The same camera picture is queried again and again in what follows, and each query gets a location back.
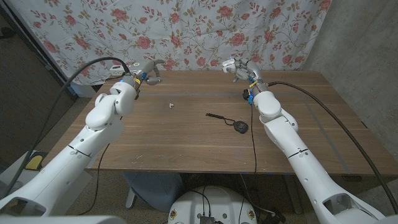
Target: floral curtain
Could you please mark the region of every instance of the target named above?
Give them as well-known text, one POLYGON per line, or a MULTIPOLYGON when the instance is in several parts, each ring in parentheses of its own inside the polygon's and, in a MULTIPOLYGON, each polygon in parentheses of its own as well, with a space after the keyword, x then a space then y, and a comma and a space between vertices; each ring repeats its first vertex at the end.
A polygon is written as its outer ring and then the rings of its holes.
MULTIPOLYGON (((163 70, 219 70, 230 56, 262 70, 298 70, 331 0, 13 0, 66 76, 98 57, 160 58, 163 70)), ((101 62, 74 81, 100 84, 117 62, 101 62)))

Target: blue clamp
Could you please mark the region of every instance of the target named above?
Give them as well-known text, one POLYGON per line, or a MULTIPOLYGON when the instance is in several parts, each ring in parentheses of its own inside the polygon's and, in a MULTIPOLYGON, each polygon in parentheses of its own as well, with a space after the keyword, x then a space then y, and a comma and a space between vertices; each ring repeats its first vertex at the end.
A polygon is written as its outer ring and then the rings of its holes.
POLYGON ((249 96, 248 102, 250 105, 253 104, 253 96, 252 95, 249 96))
POLYGON ((147 78, 147 73, 146 72, 143 72, 142 74, 141 74, 141 80, 145 80, 147 78))

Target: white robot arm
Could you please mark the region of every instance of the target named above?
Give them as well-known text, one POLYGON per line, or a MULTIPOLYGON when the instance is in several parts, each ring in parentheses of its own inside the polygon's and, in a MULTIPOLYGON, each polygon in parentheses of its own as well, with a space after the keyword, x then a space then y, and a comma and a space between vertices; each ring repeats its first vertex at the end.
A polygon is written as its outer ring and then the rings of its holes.
POLYGON ((161 60, 135 63, 126 75, 110 89, 110 95, 100 94, 95 107, 86 117, 86 126, 76 138, 49 162, 30 182, 0 200, 0 215, 40 216, 56 214, 60 198, 107 144, 123 132, 122 116, 132 113, 141 82, 149 85, 161 82, 157 63, 161 60), (156 77, 148 75, 155 71, 156 77))
POLYGON ((270 140, 282 150, 303 185, 321 223, 376 223, 385 216, 355 197, 328 175, 297 134, 296 120, 282 109, 279 101, 262 81, 258 66, 250 61, 231 58, 223 63, 224 72, 237 79, 249 80, 249 102, 260 112, 260 122, 270 140))

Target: keychain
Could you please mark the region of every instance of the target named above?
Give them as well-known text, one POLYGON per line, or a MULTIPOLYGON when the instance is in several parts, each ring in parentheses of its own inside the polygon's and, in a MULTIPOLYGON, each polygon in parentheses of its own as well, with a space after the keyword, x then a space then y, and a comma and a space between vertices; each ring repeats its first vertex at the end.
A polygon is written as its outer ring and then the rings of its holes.
POLYGON ((246 131, 248 131, 248 128, 249 128, 248 124, 246 124, 243 121, 235 121, 235 120, 224 118, 223 116, 215 115, 215 114, 211 114, 211 113, 207 113, 206 116, 211 116, 211 117, 214 117, 214 118, 223 119, 224 122, 227 125, 234 126, 235 131, 237 131, 237 132, 239 132, 241 134, 244 134, 246 131), (233 123, 232 124, 228 124, 226 122, 226 120, 233 121, 233 123))

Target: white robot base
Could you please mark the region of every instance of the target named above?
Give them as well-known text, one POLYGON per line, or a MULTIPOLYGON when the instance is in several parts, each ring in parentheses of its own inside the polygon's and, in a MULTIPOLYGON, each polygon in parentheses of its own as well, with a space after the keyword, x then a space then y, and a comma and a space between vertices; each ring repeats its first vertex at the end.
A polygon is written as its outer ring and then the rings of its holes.
POLYGON ((189 191, 174 202, 170 209, 168 224, 257 223, 252 205, 242 195, 226 187, 206 186, 204 195, 209 200, 209 210, 206 198, 202 198, 203 188, 204 186, 193 189, 199 193, 189 191))

